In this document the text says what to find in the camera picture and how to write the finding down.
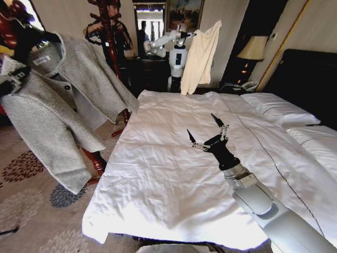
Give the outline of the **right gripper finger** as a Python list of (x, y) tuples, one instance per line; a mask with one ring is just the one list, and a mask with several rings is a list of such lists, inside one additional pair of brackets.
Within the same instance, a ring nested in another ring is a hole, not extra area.
[(224, 124), (220, 118), (217, 118), (213, 113), (211, 114), (212, 118), (214, 119), (215, 123), (220, 128), (220, 140), (227, 140), (227, 130), (229, 128), (228, 124)]
[(210, 148), (209, 145), (205, 145), (205, 144), (201, 144), (201, 143), (197, 143), (197, 141), (194, 139), (194, 137), (192, 136), (192, 134), (190, 133), (190, 131), (187, 129), (190, 141), (192, 143), (192, 147), (193, 148), (197, 148), (203, 151), (208, 151), (208, 149)]

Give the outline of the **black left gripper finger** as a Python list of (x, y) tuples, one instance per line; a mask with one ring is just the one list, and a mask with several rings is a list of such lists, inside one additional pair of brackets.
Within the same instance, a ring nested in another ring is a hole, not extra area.
[(29, 75), (31, 68), (29, 66), (21, 67), (8, 75), (8, 81), (13, 90), (19, 90), (23, 80)]

